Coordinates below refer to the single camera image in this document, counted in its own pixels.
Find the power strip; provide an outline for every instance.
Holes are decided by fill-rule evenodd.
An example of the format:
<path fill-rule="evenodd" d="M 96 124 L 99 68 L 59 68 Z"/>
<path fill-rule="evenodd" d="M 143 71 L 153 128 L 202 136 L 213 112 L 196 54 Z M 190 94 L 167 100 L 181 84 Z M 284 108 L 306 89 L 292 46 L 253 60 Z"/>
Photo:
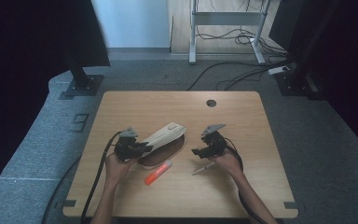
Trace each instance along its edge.
<path fill-rule="evenodd" d="M 276 68 L 271 68 L 268 70 L 268 74 L 269 75 L 275 75 L 275 74 L 279 74 L 279 73 L 283 73 L 283 72 L 287 72 L 290 69 L 286 66 L 282 66 L 282 67 L 276 67 Z"/>

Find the pen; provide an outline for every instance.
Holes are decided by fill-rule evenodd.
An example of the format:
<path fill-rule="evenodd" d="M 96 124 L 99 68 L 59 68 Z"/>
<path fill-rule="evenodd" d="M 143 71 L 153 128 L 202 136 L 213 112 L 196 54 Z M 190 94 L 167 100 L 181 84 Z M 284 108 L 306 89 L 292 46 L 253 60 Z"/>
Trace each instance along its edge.
<path fill-rule="evenodd" d="M 198 174 L 199 172 L 204 171 L 204 170 L 208 169 L 209 167 L 211 167 L 211 166 L 213 166 L 213 165 L 214 165 L 214 162 L 211 162 L 211 163 L 209 163 L 208 165 L 202 166 L 201 168 L 195 170 L 192 175 L 196 175 L 196 174 Z"/>

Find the grommet hole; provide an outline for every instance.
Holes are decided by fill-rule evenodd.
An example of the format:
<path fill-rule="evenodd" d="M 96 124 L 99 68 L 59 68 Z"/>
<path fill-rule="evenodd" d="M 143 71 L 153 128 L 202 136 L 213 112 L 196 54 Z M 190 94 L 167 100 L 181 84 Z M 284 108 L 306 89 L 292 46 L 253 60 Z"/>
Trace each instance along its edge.
<path fill-rule="evenodd" d="M 215 101 L 215 100 L 208 100 L 208 101 L 206 102 L 206 105 L 207 105 L 208 107 L 215 107 L 215 106 L 216 106 L 216 101 Z"/>

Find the wooden panel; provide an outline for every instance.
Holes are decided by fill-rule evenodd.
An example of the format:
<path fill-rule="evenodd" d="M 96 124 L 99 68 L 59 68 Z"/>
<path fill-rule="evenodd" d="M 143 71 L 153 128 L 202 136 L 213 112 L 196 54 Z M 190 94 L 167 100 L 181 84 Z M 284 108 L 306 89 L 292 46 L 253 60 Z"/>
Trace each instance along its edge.
<path fill-rule="evenodd" d="M 209 107 L 208 100 L 217 105 Z M 152 172 L 131 167 L 117 188 L 113 216 L 116 217 L 246 217 L 238 190 L 229 175 L 217 166 L 192 172 L 209 161 L 190 149 L 203 148 L 200 134 L 210 124 L 225 123 L 219 131 L 231 139 L 243 162 L 244 172 L 275 217 L 296 217 L 282 162 L 260 97 L 256 92 L 207 91 L 110 91 L 102 99 L 67 200 L 67 216 L 79 217 L 87 200 L 98 162 L 109 138 L 131 126 L 143 140 L 169 122 L 187 127 L 186 144 L 172 158 L 173 166 L 151 186 L 144 179 Z M 87 215 L 91 217 L 102 195 L 104 171 Z"/>

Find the white wall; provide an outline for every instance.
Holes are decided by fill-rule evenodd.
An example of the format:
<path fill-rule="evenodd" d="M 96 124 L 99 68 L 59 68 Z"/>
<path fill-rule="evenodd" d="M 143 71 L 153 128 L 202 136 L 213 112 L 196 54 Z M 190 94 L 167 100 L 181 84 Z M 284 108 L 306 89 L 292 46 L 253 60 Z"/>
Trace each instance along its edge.
<path fill-rule="evenodd" d="M 168 48 L 167 0 L 92 0 L 107 48 Z"/>

